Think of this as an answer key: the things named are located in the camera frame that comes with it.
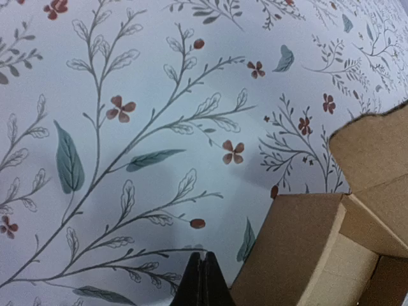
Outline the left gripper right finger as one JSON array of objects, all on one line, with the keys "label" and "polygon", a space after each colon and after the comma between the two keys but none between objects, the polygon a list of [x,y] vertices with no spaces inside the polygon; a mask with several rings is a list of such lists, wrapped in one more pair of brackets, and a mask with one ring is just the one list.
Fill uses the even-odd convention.
[{"label": "left gripper right finger", "polygon": [[203,305],[235,306],[213,252],[207,252],[203,262]]}]

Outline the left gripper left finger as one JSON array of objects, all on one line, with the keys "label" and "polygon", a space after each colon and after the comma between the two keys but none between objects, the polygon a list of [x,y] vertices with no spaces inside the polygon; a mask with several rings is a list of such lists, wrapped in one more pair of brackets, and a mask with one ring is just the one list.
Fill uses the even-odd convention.
[{"label": "left gripper left finger", "polygon": [[202,298],[202,264],[199,252],[191,254],[170,306],[200,306]]}]

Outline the brown cardboard box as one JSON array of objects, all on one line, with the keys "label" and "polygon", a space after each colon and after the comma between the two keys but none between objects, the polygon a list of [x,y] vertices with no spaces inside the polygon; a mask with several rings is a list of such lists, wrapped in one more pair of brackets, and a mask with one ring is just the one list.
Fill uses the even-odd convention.
[{"label": "brown cardboard box", "polygon": [[407,104],[329,144],[349,192],[274,199],[232,285],[237,305],[407,304]]}]

